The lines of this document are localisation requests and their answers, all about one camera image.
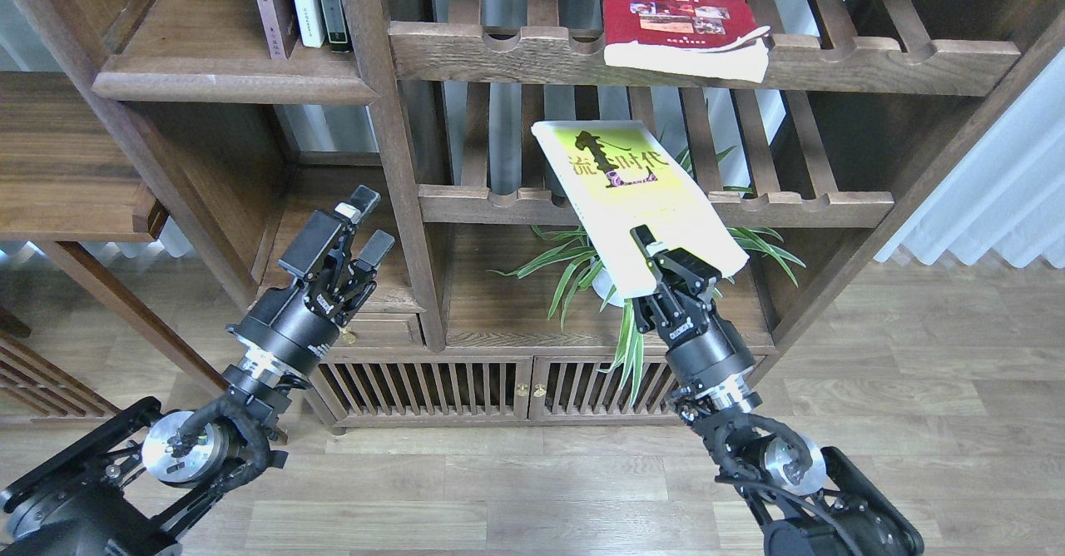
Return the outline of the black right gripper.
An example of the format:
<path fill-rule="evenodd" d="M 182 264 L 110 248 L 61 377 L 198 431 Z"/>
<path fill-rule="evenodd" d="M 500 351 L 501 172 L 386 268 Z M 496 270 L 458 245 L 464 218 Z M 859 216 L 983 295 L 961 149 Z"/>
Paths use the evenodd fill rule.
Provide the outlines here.
<path fill-rule="evenodd" d="M 632 227 L 656 282 L 654 295 L 636 298 L 634 315 L 641 333 L 656 330 L 668 347 L 666 361 L 676 376 L 679 397 L 697 403 L 757 403 L 746 383 L 753 355 L 712 298 L 703 297 L 722 279 L 716 269 L 684 248 L 655 248 L 648 225 Z"/>

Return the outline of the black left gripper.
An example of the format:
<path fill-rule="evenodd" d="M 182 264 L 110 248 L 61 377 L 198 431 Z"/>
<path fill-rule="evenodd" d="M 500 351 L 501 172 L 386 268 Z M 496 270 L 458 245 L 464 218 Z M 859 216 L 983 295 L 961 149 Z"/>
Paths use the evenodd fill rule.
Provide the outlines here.
<path fill-rule="evenodd" d="M 324 285 L 320 274 L 326 257 L 338 246 L 350 245 L 346 235 L 357 232 L 380 200 L 379 192 L 358 186 L 333 210 L 313 211 L 304 230 L 278 260 L 279 266 L 297 280 L 286 288 L 271 288 L 242 321 L 225 329 L 298 374 L 311 374 L 334 346 L 341 329 L 368 300 L 377 287 L 381 261 L 395 245 L 391 234 L 375 231 L 356 259 L 343 268 L 343 274 L 351 274 L 351 278 L 341 287 Z"/>

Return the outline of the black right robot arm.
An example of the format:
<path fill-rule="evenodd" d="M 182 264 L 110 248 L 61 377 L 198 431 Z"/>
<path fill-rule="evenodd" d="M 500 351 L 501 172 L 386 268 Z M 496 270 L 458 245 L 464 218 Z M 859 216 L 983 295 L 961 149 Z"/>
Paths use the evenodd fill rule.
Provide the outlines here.
<path fill-rule="evenodd" d="M 703 438 L 716 481 L 746 500 L 765 554 L 920 555 L 920 533 L 840 449 L 755 412 L 760 396 L 746 382 L 753 355 L 714 302 L 721 272 L 666 248 L 646 226 L 632 238 L 656 281 L 636 301 L 637 328 L 665 341 L 674 409 Z"/>

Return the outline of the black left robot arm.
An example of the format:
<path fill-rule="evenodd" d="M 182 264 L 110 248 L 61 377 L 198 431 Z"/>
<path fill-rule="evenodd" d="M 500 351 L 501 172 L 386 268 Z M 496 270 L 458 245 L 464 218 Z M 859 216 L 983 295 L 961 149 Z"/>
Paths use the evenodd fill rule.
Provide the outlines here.
<path fill-rule="evenodd" d="M 215 400 L 168 413 L 153 397 L 137 400 L 10 484 L 4 555 L 179 555 L 184 534 L 227 493 L 285 465 L 271 441 L 290 391 L 309 388 L 394 245 L 377 231 L 351 252 L 379 201 L 360 186 L 312 212 L 279 260 L 290 285 L 271 288 L 229 325 L 246 351 Z"/>

